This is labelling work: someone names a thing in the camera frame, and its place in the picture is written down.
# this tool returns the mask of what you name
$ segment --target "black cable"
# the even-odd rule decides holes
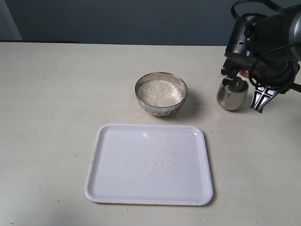
[[[231,7],[231,14],[234,19],[236,19],[236,20],[241,19],[241,16],[239,16],[237,14],[237,12],[235,11],[235,6],[242,4],[242,3],[248,3],[248,2],[258,2],[258,3],[264,4],[267,7],[269,7],[270,9],[272,9],[273,11],[278,12],[278,13],[284,13],[286,11],[286,8],[283,8],[270,0],[239,0],[239,1],[235,2],[234,5]],[[243,23],[247,27],[252,26],[252,23],[250,23],[247,20],[244,20]]]
[[[260,57],[258,57],[257,60],[252,64],[252,66],[251,66],[251,68],[250,68],[250,70],[249,70],[249,81],[250,81],[250,83],[251,83],[253,86],[255,86],[255,87],[256,87],[256,86],[257,86],[257,87],[260,87],[260,85],[259,85],[259,84],[260,84],[260,81],[258,81],[258,80],[256,80],[256,79],[254,78],[253,71],[254,71],[256,65],[257,65],[264,57],[266,57],[267,55],[269,55],[269,54],[271,54],[271,53],[274,53],[274,52],[276,52],[276,51],[278,51],[278,50],[282,50],[282,49],[285,49],[285,48],[290,48],[290,47],[294,47],[294,46],[298,46],[298,45],[301,45],[301,42],[297,42],[297,43],[295,43],[295,44],[289,44],[289,45],[285,45],[285,46],[281,46],[281,47],[272,49],[272,50],[266,52],[265,54],[261,55]]]

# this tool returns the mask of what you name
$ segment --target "table surface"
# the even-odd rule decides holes
[[[263,114],[216,102],[225,47],[0,43],[0,225],[301,225],[301,96]],[[180,76],[189,96],[171,118],[138,105],[150,72]],[[203,207],[96,204],[84,194],[106,123],[203,130],[214,199]]]

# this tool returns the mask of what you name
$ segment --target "bowl rim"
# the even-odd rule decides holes
[[[136,89],[138,82],[139,82],[141,79],[143,79],[144,77],[146,77],[146,76],[148,76],[148,75],[150,75],[150,74],[157,74],[157,73],[172,75],[172,76],[178,78],[178,79],[184,84],[184,87],[185,87],[185,89],[186,89],[186,95],[184,96],[183,100],[181,100],[179,103],[177,103],[177,104],[175,104],[175,105],[159,107],[159,106],[153,106],[153,105],[150,105],[150,104],[146,103],[145,101],[143,101],[143,100],[141,100],[141,99],[139,98],[139,96],[138,96],[138,89]],[[171,73],[168,73],[168,72],[151,72],[151,73],[148,73],[148,74],[142,76],[140,79],[138,79],[138,81],[137,81],[136,84],[135,84],[135,94],[136,94],[136,97],[137,97],[140,101],[142,101],[143,103],[145,103],[145,104],[147,104],[147,105],[149,105],[149,106],[151,106],[151,107],[166,108],[166,107],[177,106],[177,105],[183,103],[183,102],[186,100],[186,97],[187,97],[187,94],[188,94],[188,87],[187,87],[186,83],[183,81],[183,79],[181,79],[181,78],[180,78],[179,76],[177,76],[177,75],[174,75],[174,74],[171,74]]]

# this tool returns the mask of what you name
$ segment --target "stainless steel cup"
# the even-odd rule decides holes
[[[248,89],[248,82],[243,78],[236,76],[233,80],[223,79],[217,91],[217,102],[225,110],[237,110],[243,105]]]

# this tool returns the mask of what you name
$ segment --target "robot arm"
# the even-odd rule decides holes
[[[244,2],[260,2],[281,12],[274,16],[245,14],[239,17],[235,6]],[[301,92],[294,83],[301,61],[301,4],[281,8],[269,0],[243,0],[231,9],[236,18],[221,73],[232,80],[240,69],[249,72],[255,92],[251,108],[263,107],[279,93],[289,89]]]

